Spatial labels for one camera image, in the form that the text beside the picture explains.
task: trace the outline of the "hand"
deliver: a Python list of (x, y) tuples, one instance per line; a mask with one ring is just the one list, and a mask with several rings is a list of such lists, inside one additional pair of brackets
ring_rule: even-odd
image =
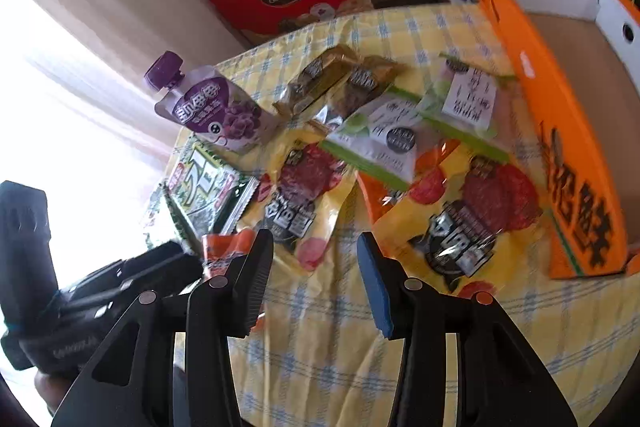
[(33, 379), (33, 383), (41, 399), (43, 399), (49, 407), (49, 410), (55, 413), (62, 399), (65, 397), (66, 392), (71, 387), (71, 384), (73, 384), (73, 380), (56, 375), (45, 375), (38, 371)]

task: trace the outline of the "handwritten label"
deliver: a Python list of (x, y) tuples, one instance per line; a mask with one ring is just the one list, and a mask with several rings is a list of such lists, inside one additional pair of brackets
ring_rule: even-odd
[(486, 131), (491, 124), (495, 92), (491, 75), (469, 68), (454, 75), (442, 112)]

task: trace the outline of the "orange cardboard box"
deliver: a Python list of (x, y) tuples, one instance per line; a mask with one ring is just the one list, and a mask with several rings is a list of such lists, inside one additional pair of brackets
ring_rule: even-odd
[(480, 0), (539, 132), (550, 275), (640, 270), (640, 12), (629, 0)]

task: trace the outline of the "yellow checkered tablecloth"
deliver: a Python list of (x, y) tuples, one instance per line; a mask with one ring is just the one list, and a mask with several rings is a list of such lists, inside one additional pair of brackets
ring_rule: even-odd
[[(368, 12), (308, 26), (218, 68), (270, 108), (289, 79), (339, 42), (361, 55), (383, 55), (411, 66), (396, 84), (419, 93), (441, 52), (496, 73), (512, 73), (481, 9), (452, 5)], [(520, 127), (518, 157), (536, 171), (535, 137), (526, 124)], [(268, 154), (267, 146), (229, 159), (259, 174)], [(306, 278), (274, 263), (264, 330), (229, 340), (240, 411), (255, 426), (386, 426), (402, 342), (386, 341), (370, 314), (355, 255), (356, 238), (368, 227), (356, 188), (342, 209), (324, 263)], [(586, 426), (609, 402), (638, 353), (640, 275), (551, 281), (546, 239), (523, 255), (528, 269), (500, 290), (498, 301), (545, 362), (578, 423)], [(455, 341), (448, 338), (445, 426), (455, 423), (456, 376)]]

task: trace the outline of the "blue gripper pad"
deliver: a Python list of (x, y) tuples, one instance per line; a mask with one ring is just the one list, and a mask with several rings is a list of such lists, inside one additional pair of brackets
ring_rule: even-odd
[(376, 327), (389, 339), (394, 331), (391, 316), (391, 300), (385, 283), (378, 269), (376, 256), (382, 256), (378, 245), (370, 232), (361, 233), (357, 242), (358, 265), (360, 274), (369, 298), (369, 306)]

